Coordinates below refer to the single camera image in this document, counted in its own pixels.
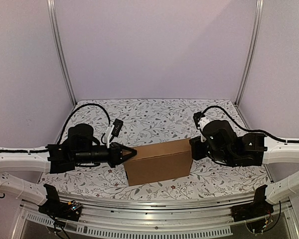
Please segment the brown cardboard box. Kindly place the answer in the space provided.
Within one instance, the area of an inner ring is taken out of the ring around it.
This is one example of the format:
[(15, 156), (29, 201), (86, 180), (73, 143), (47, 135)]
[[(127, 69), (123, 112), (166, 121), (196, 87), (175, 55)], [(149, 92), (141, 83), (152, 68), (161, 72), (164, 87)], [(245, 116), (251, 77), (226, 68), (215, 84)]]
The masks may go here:
[(129, 186), (188, 176), (193, 159), (189, 139), (137, 146), (136, 156), (124, 162)]

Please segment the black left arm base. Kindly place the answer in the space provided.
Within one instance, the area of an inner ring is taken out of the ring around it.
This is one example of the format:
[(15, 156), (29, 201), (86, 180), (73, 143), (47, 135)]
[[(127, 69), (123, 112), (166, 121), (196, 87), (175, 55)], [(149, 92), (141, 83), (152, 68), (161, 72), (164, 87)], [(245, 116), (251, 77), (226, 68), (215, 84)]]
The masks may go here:
[(44, 184), (43, 187), (46, 190), (46, 201), (38, 206), (39, 212), (53, 218), (61, 218), (75, 222), (79, 221), (83, 209), (83, 205), (80, 202), (76, 202), (75, 200), (61, 202), (54, 186)]

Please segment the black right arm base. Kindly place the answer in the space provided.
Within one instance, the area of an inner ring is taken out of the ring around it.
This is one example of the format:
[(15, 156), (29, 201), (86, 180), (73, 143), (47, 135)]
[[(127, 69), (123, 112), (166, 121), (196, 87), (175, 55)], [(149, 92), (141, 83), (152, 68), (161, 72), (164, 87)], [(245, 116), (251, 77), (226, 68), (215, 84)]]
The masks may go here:
[(231, 217), (235, 222), (265, 216), (274, 212), (273, 205), (266, 201), (266, 188), (267, 185), (257, 188), (251, 203), (231, 207)]

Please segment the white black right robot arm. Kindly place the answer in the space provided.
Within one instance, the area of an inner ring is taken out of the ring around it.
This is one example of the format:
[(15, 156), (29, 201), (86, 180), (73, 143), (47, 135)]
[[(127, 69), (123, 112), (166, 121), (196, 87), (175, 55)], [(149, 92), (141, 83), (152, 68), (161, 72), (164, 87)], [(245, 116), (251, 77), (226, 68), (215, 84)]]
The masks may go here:
[[(194, 160), (208, 157), (228, 167), (299, 163), (299, 139), (277, 138), (261, 130), (248, 130), (245, 135), (238, 136), (226, 120), (201, 119), (196, 127), (200, 136), (189, 140)], [(295, 194), (299, 194), (299, 171), (257, 188), (254, 202), (248, 205), (248, 213), (258, 217), (267, 209), (267, 203), (276, 204)]]

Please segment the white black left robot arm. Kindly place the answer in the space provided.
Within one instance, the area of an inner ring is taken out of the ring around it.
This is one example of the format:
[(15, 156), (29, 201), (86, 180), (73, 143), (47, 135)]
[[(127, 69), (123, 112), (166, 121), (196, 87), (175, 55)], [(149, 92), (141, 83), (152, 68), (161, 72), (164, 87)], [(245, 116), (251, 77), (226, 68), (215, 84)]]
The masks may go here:
[(10, 172), (59, 174), (99, 163), (108, 163), (114, 168), (137, 154), (133, 148), (111, 142), (120, 130), (120, 126), (109, 126), (105, 133), (106, 143), (101, 144), (94, 137), (93, 127), (82, 123), (69, 128), (67, 139), (61, 144), (34, 149), (0, 148), (0, 193), (44, 205), (53, 216), (60, 216), (64, 205), (59, 202), (55, 187), (34, 184), (10, 175)]

